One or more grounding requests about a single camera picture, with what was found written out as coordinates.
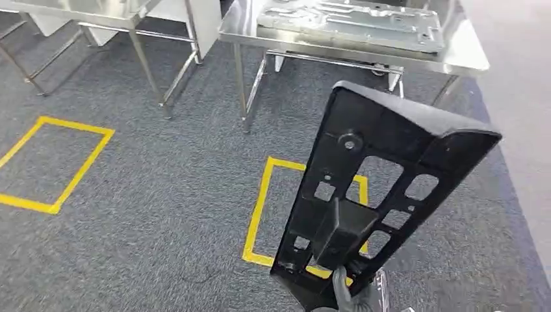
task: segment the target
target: metal tray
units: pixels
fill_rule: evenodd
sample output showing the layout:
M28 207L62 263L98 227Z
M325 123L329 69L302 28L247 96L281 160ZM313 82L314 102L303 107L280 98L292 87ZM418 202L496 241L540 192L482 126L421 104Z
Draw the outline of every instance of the metal tray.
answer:
M357 0L269 0L264 27L434 53L444 48L436 12Z

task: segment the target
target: floor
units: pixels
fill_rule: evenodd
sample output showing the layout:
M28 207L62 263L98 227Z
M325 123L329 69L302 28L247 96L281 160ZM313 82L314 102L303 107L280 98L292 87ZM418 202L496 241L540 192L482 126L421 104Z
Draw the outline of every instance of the floor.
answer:
M551 283L551 180L548 141L551 107L547 74L551 26L547 0L502 5L499 0L464 0L491 70L478 79L501 143L522 212Z
M1 14L0 27L13 19ZM163 21L144 27L179 32ZM37 51L54 50L74 30L48 40L22 31L5 44L31 68L40 63ZM144 41L166 86L183 61L174 51L189 47ZM252 80L261 51L245 52ZM306 162L336 81L372 88L384 81L362 70L286 60L280 73L268 71L251 133L244 135L232 59L231 46L216 43L188 77L170 121L151 100L126 34L106 51L73 47L41 77L56 89L46 98L0 60L0 155L39 116L115 130L59 214L0 204L2 311L300 310L267 266L241 257L266 160ZM443 82L442 75L408 72L405 93L429 103ZM470 79L445 109L491 117ZM44 125L0 168L0 192L54 202L100 140ZM368 176L368 197L376 201L390 175L371 164L358 174ZM274 169L256 253L275 254L300 177L297 170ZM524 213L496 149L387 263L393 310L547 309L551 291Z

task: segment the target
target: metal frame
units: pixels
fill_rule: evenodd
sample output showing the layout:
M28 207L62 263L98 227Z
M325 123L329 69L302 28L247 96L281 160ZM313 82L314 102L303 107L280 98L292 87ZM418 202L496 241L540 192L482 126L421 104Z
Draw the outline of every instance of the metal frame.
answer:
M59 56L61 56L61 54L63 54L63 52L65 52L70 46L72 46L77 41L77 39L80 38L80 37L83 37L86 40L86 43L87 43L88 47L97 47L97 43L96 43L94 37L92 36L92 33L90 32L89 28L104 29L104 30L108 30L108 31L120 31L120 32L128 33L129 36L130 36L130 39L132 40L132 43L134 45L134 49L136 50L136 54L138 55L140 63L142 65L143 69L144 69L147 80L149 81L149 85L151 86L151 88L153 89L153 91L155 93L157 103L159 104L159 106L161 106L164 109L164 117L166 119L170 119L172 117L172 112L170 111L170 108L167 105L168 100L172 97L172 95L174 93L174 90L176 89L178 84L181 82L182 78L184 77L185 72L187 71L187 69L191 65L192 60L194 60L197 65L203 64L203 59L201 57L201 53L200 53L200 50L199 50L199 43L197 41L197 33L196 33L196 30L195 30L194 16L193 16L192 10L190 9L191 8L190 2L189 2L189 0L185 0L184 2L185 2L186 7L188 8L188 10L187 10L187 12L188 12L188 21L186 22L186 26L187 26L187 29L188 29L188 37L176 36L176 35L172 35L172 34L164 34L164 33L161 33L161 32L143 31L143 30L139 30L139 29L109 27L109 26L104 26L104 25L97 25L97 24L94 24L94 23L87 23L87 22L83 22L83 21L77 21L77 24L79 26L79 30L75 33L75 35L73 37L71 37L71 39L69 39L69 41L67 41L67 43L65 43L58 51L56 51L56 53L50 59L48 59L47 62L45 62L36 71L34 71L30 74L27 73L23 69L23 67L17 62L17 60L11 54L9 54L9 52L1 44L0 44L0 53L2 54L2 56L5 56L11 63L13 63L13 65L15 65L17 68L19 68L19 70L25 76L25 80L27 82L32 83L39 90L41 95L46 95L47 93L44 91L43 88L41 88L34 81L34 78L36 78L36 76L40 75L40 73L42 73L52 62L54 62L57 58L59 58ZM28 16L28 14L26 14L26 13L20 13L20 14L22 16L26 15L27 17L23 18L23 20L20 23L18 23L15 26L11 27L6 32L6 34L2 34L1 37L0 37L0 40L2 38L4 38L5 36L7 36L8 34L15 31L16 29L18 29L19 27L21 27L23 24L28 23L30 21L32 22L32 19L30 18L30 16ZM187 57L184 64L182 65L182 67L178 71L178 74L176 75L176 77L174 78L174 80L172 81L172 83L170 84L170 86L168 87L168 89L164 93L162 93L160 91L159 87L157 86L157 82L156 82L156 80L153 76L153 73L151 72L151 67L149 65L149 62L147 61L147 57L146 57L146 54L144 52L143 45L142 45L138 35L150 36L150 37L156 37L156 38L163 38L163 39L170 39L170 40L177 40L177 41L184 41L184 42L189 42L191 44L191 47L192 47L191 54Z
M185 4L187 8L190 8L189 0L185 0ZM169 106L166 104L168 100L172 97L174 90L184 77L185 72L191 65L191 61L194 60L197 65L203 64L203 59L201 58L201 54L199 52L199 44L197 42L197 34L195 31L195 25L194 25L194 17L191 10L188 10L188 21L186 23L188 28L188 37L184 36L176 36L172 34L164 34L161 32L153 32L153 31L143 31L139 29L126 29L126 28L119 28L119 27L109 27L109 26L102 26L102 25L96 25L93 23L86 23L86 22L79 22L78 23L80 27L83 29L87 28L97 28L97 29L104 29L108 31L120 31L124 33L128 33L130 36L130 39L132 40L132 44L134 45L134 50L136 50L136 54L138 55L138 58L140 60L140 63L144 69L144 72L146 74L147 80L149 81L149 85L153 89L155 93L155 98L157 100L157 103L159 106L163 108L164 111L164 117L166 119L172 118L172 112L169 108ZM157 82L155 80L155 77L153 76L153 73L151 72L151 66L149 65L149 62L147 61L146 54L144 52L144 47L140 41L140 38L138 35L142 36L149 36L149 37L155 37L155 38L163 38L163 39L170 39L170 40L177 40L177 41L184 41L189 42L191 44L192 52L189 54L188 58L185 60L184 64L178 71L178 74L173 79L172 83L168 87L167 91L164 93L160 91L159 87L157 86Z
M245 82L244 82L244 75L243 75L243 61L241 57L241 44L234 43L233 44L233 54L235 57L235 66L236 66L236 78L237 78L237 92L239 95L239 101L240 101L240 115L241 115L241 121L243 123L243 132L249 133L250 132L250 123L251 123L251 117L250 112L251 108L253 106L253 102L255 100L260 82L262 80L262 76L264 74L264 70L266 69L266 57L268 55L274 55L276 57L290 57L292 59L300 59L300 60L311 60L314 62L321 62L326 64L335 64L340 66L347 66L347 67L353 67L353 68L361 68L364 70L374 70L377 72L383 72L383 73L391 73L398 76L398 89L399 89L399 95L401 98L404 98L404 84L402 81L402 77L404 75L404 69L400 67L391 66L390 68L379 68L373 65L363 64L359 62L350 62L346 60L337 60L333 58L325 58L325 57L316 57L312 55L306 55L306 54L299 54L299 53L290 53L290 52L283 52L278 50L272 50L268 49L264 52L263 58L261 60L259 69L257 71L257 74L255 76L255 80L253 82L253 86L251 88L251 92L249 93L249 96L247 97L245 93Z
M28 13L18 12L15 10L0 10L1 12L6 13L18 13L21 16L21 21L19 23L14 24L10 28L8 28L5 32L0 34L0 40L6 38L10 34L12 34L14 31L18 30L23 25L29 25L35 34L40 34L40 30L38 29L38 26L34 24L32 18L28 15ZM0 42L0 55L2 57L6 58L10 63L12 63L25 77L26 83L31 83L35 89L38 91L39 96L47 96L48 93L34 80L40 73L42 73L52 62L54 62L65 50L67 50L70 46L72 46L77 39L82 35L81 32L77 32L69 41L67 41L59 50L54 53L52 57L46 60L37 70L34 70L32 73L28 73L27 70L17 61L15 56L11 55L8 49Z

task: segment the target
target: gray carpet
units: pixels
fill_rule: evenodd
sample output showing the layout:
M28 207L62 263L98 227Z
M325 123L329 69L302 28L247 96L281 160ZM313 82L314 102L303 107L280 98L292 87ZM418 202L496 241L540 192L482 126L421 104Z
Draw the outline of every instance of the gray carpet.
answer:
M0 14L5 28L13 16ZM172 23L144 28L178 33ZM5 40L29 68L75 29L48 40L21 31ZM168 85L185 43L145 38L154 74ZM252 80L260 51L246 49ZM86 62L73 72L76 65ZM216 43L194 68L173 120L162 119L126 34L108 51L77 44L39 79L34 95L0 60L0 155L41 115L115 129L58 215L0 205L1 311L297 311L268 276L241 259L268 156L305 163L331 86L373 88L371 73L286 60L257 98L251 133L241 132L231 46ZM408 98L430 102L443 76L409 72ZM487 120L480 91L466 80L446 108ZM52 201L98 136L45 127L0 168L0 192ZM370 200L389 174L365 164ZM273 255L300 173L276 168L255 252ZM497 149L387 263L391 304L416 311L547 311L551 291Z

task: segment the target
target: table leg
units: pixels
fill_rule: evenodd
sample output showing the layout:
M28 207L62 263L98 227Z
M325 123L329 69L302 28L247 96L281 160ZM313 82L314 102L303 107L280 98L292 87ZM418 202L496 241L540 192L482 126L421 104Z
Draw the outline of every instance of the table leg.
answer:
M44 89L42 89L42 87L40 87L40 85L38 85L38 83L34 81L34 78L31 77L27 73L27 71L25 71L25 68L23 68L23 66L21 66L21 64L19 64L19 62L8 52L8 50L4 48L4 45L2 43L0 43L0 55L2 55L2 57L7 59L10 63L12 63L15 67L19 69L23 76L25 76L25 80L30 82L38 90L39 96L46 95Z
M401 74L398 79L398 88L400 89L400 99L404 98L404 75Z
M0 40L6 38L7 36L9 36L12 32L18 30L21 26L23 26L24 24L26 24L27 22L26 21L20 21L19 23L16 23L14 25L12 25L10 28L8 28L5 32L2 32L0 34Z
M194 40L194 42L191 43L191 48L194 51L197 51L194 57L195 64L201 65L203 64L203 57L201 56L201 50L199 49L199 44L197 43L197 32L195 31L195 21L193 17L193 10L191 9L190 0L185 0L185 3L186 3L186 10L188 12L188 22L186 23L186 27L188 29L188 36L190 37L190 39Z
M392 70L400 70L402 72L404 71L404 68L401 66L390 65L389 68ZM403 74L400 75L398 73L389 73L389 91L390 92L394 91L394 89L396 88L396 85L398 84L398 81L402 79L402 75Z
M239 107L241 113L241 121L243 123L243 132L249 133L251 123L251 117L249 116L249 113L253 106L255 96L262 80L264 69L266 68L266 53L264 52L257 75L255 77L255 81L253 83L253 86L251 87L251 93L249 94L248 98L247 95L245 95L245 82L243 80L243 61L241 58L240 44L233 44L233 54L235 57L235 77L237 80L237 94L239 95Z
M454 89L459 84L459 76L457 75L451 75L449 76L448 80L446 81L446 84L442 87L438 95L435 97L434 101L432 102L432 106L441 108L442 104L448 99L450 94L454 91Z
M235 57L235 78L237 82L237 94L239 95L239 109L243 131L249 132L247 124L247 95L245 95L245 82L243 81L243 61L241 59L241 45L233 44L233 56Z
M280 57L279 55L275 56L275 72L279 73L281 70L281 67L283 65L283 61L285 60L285 57Z
M144 53L144 48L142 47L142 43L140 42L140 39L138 35L136 34L135 29L129 29L128 31L130 35L130 39L132 40L132 43L134 44L134 49L136 50L136 53L138 54L138 58L140 59L140 63L142 63L142 67L144 68L144 72L146 73L147 79L149 81L149 84L151 85L155 97L157 98L157 103L164 109L165 118L170 119L171 113L164 102L164 96L159 91L159 88L157 87L157 83L155 82L155 78L151 72L151 69L149 68L149 62L147 61L146 54Z
M67 41L64 43L57 51L55 51L55 54L52 55L49 59L47 59L37 70L35 70L32 74L30 74L31 78L36 78L38 75L40 75L48 66L50 66L56 59L58 59L67 49L69 49L73 44L75 44L78 39L83 35L83 32L80 31L80 29Z

